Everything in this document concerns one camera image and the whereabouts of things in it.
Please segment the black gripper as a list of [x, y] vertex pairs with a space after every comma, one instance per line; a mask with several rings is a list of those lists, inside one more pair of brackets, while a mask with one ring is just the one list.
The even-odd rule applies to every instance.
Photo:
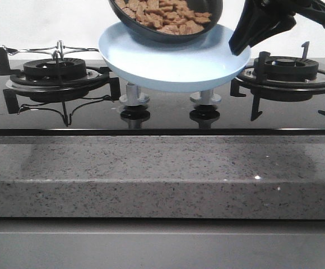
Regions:
[[[266, 9], [270, 13], [287, 15], [277, 20], [266, 19]], [[254, 47], [277, 34], [291, 30], [298, 13], [325, 29], [325, 3], [313, 0], [245, 1], [237, 27], [229, 40], [230, 50], [239, 55], [246, 47]]]

